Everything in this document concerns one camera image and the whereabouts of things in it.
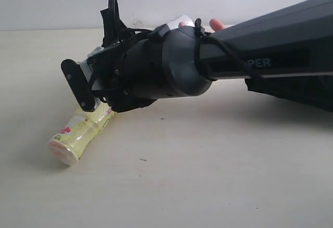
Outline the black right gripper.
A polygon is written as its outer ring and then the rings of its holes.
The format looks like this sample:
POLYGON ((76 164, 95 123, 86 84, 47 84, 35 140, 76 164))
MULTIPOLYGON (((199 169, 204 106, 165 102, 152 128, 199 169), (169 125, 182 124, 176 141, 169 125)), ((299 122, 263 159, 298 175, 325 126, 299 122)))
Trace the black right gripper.
POLYGON ((88 55, 94 96, 115 112, 145 108, 156 101, 156 43, 118 43, 97 47, 88 55))

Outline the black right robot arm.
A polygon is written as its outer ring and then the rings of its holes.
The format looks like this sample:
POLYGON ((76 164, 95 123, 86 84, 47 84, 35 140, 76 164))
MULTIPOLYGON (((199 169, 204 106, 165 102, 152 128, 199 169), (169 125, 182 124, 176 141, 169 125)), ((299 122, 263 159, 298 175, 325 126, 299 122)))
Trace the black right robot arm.
POLYGON ((212 82, 243 78, 252 92, 332 111, 332 0, 307 0, 208 33, 193 26, 129 29, 116 0, 104 49, 89 61, 90 93, 116 112, 157 99, 199 96, 212 82))

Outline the black sleeved forearm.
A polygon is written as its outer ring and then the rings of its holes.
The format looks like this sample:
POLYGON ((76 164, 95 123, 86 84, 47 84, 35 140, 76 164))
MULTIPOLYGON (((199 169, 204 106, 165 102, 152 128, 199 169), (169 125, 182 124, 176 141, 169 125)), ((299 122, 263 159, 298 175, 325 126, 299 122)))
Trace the black sleeved forearm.
POLYGON ((245 79, 249 91, 271 95, 292 102, 332 112, 332 76, 245 79))

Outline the person's open bare hand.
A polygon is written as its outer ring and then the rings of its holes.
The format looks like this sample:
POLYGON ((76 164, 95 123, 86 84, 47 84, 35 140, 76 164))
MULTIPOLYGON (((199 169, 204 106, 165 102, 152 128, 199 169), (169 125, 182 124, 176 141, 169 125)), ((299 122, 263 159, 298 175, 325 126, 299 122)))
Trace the person's open bare hand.
POLYGON ((212 18, 209 20, 208 27, 204 27, 204 31, 208 32, 208 33, 213 33, 213 32, 224 30, 224 29, 226 29, 226 25, 223 22, 221 22, 215 18, 212 18))

